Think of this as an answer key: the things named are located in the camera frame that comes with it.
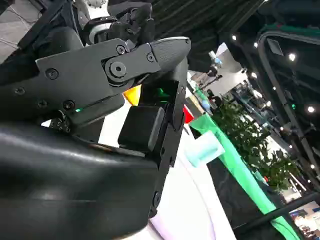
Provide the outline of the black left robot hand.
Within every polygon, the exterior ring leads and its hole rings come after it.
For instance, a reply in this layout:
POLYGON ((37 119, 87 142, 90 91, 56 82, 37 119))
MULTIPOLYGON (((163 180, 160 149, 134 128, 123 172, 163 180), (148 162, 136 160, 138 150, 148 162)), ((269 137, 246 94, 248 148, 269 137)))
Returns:
POLYGON ((155 21, 152 18, 152 4, 142 1, 126 1, 108 7, 116 21, 107 30, 94 37, 97 42, 112 39, 131 41, 134 46, 151 43, 155 40, 155 21))

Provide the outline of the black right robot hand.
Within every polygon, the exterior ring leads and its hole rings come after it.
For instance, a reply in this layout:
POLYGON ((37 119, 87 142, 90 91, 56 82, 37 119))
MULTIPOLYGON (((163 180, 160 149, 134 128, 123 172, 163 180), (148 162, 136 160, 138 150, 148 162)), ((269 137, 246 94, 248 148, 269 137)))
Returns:
POLYGON ((54 33, 0 66, 0 237, 112 240, 157 213, 175 163, 191 40, 84 46, 54 33))

